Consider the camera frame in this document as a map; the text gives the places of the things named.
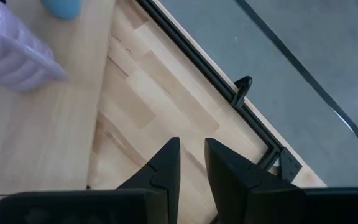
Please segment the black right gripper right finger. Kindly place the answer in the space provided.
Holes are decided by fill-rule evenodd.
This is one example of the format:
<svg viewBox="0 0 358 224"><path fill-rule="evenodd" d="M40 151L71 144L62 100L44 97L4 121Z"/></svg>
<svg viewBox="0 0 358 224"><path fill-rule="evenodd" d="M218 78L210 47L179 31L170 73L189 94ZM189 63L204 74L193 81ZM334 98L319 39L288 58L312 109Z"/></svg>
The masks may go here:
<svg viewBox="0 0 358 224"><path fill-rule="evenodd" d="M306 195L214 138L206 138L208 182L220 223L301 223Z"/></svg>

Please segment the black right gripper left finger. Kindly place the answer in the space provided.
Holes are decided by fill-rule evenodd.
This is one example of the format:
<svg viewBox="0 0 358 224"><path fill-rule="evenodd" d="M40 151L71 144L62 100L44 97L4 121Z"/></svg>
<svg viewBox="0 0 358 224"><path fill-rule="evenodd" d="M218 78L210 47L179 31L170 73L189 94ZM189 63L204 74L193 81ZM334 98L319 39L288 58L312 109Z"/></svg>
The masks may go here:
<svg viewBox="0 0 358 224"><path fill-rule="evenodd" d="M121 223L176 223L180 195L180 138L172 137L118 188L137 193Z"/></svg>

